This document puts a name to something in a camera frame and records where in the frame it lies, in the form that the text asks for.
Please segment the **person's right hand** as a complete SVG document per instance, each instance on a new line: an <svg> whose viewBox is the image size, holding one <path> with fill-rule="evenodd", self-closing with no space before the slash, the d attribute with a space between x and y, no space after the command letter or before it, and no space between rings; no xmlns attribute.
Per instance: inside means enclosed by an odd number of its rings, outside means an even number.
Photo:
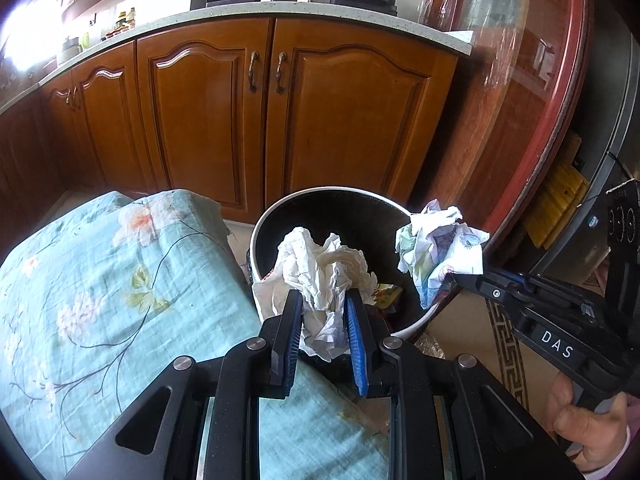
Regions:
<svg viewBox="0 0 640 480"><path fill-rule="evenodd" d="M573 398L572 381L558 373L547 396L544 429L580 446L572 462L586 479L604 479L629 446L628 398L619 393L603 414L574 405Z"/></svg>

